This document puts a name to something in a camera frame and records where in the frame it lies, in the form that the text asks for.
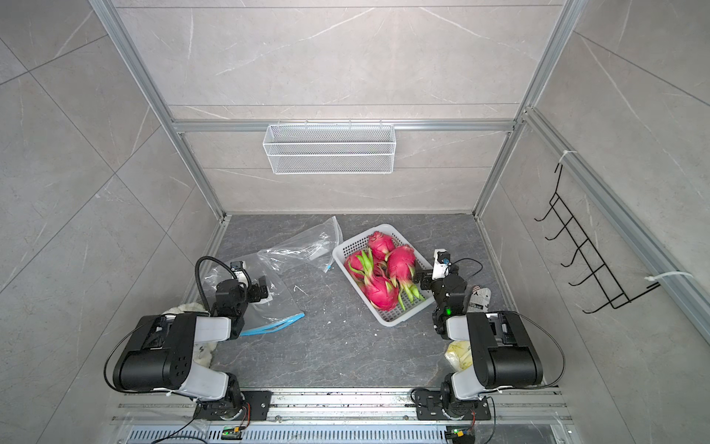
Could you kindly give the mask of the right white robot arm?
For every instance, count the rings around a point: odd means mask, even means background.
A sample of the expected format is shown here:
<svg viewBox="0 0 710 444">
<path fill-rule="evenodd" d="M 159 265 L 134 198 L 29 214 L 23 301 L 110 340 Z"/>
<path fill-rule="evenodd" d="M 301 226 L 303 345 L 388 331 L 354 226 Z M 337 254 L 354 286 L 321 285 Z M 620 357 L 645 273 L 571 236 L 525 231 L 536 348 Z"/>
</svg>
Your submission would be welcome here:
<svg viewBox="0 0 710 444">
<path fill-rule="evenodd" d="M 454 272 L 425 271 L 418 279 L 420 287 L 434 296 L 436 333 L 464 342 L 471 352 L 469 367 L 447 375 L 438 391 L 419 401 L 424 417 L 464 419 L 476 412 L 488 393 L 541 385 L 542 362 L 519 314 L 490 312 L 490 290 L 471 287 Z"/>
</svg>

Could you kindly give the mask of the pink dragon fruit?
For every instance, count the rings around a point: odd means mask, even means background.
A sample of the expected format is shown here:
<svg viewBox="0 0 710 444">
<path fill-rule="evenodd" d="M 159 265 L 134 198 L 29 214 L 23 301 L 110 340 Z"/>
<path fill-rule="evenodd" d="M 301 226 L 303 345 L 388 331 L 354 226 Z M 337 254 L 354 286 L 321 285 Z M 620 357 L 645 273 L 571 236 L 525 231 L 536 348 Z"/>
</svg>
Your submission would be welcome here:
<svg viewBox="0 0 710 444">
<path fill-rule="evenodd" d="M 350 255 L 345 262 L 346 270 L 353 279 L 366 282 L 375 275 L 375 259 L 370 248 Z"/>
<path fill-rule="evenodd" d="M 399 304 L 400 290 L 386 277 L 368 277 L 362 291 L 377 310 L 390 311 Z"/>
<path fill-rule="evenodd" d="M 399 293 L 404 293 L 411 303 L 415 300 L 425 300 L 425 296 L 414 283 L 417 260 L 415 251 L 410 245 L 396 247 L 386 258 L 386 265 L 389 278 L 399 289 Z"/>
<path fill-rule="evenodd" d="M 368 247 L 377 261 L 386 261 L 396 249 L 392 237 L 381 231 L 376 231 L 368 237 Z"/>
</svg>

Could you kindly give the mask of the zip-top bag with blue seal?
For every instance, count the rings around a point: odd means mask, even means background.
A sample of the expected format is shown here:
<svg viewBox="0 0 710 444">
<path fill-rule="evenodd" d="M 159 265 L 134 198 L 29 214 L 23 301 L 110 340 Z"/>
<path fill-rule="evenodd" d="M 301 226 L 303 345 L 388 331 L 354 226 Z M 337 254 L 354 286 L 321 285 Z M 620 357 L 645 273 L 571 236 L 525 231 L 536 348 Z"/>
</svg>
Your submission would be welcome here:
<svg viewBox="0 0 710 444">
<path fill-rule="evenodd" d="M 277 270 L 256 253 L 229 262 L 206 259 L 213 266 L 201 280 L 214 301 L 211 315 L 232 319 L 232 336 L 277 332 L 304 318 Z"/>
</svg>

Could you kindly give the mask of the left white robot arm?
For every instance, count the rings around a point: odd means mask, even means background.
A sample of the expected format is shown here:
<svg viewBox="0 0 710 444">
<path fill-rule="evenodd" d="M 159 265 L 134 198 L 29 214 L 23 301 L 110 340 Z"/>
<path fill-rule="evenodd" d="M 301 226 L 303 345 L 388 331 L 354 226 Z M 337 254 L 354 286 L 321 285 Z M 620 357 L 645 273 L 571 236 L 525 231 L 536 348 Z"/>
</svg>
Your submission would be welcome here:
<svg viewBox="0 0 710 444">
<path fill-rule="evenodd" d="M 127 394 L 172 393 L 196 402 L 195 419 L 264 421 L 269 390 L 243 391 L 233 374 L 210 369 L 193 356 L 197 346 L 236 340 L 250 303 L 268 296 L 267 280 L 250 285 L 227 279 L 216 287 L 212 314 L 144 316 L 131 331 L 108 385 Z"/>
</svg>

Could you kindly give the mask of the zip-top bag with dragon fruit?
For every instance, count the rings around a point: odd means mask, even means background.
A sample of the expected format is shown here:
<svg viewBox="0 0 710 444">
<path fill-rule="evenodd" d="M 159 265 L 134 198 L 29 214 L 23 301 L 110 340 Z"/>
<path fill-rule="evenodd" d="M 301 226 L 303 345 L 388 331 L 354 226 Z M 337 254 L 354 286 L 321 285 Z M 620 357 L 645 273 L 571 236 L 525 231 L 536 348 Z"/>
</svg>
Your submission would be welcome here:
<svg viewBox="0 0 710 444">
<path fill-rule="evenodd" d="M 257 256 L 279 275 L 305 265 L 327 273 L 334 262 L 332 253 L 342 242 L 342 230 L 337 218 L 332 216 L 322 224 L 261 250 Z"/>
</svg>

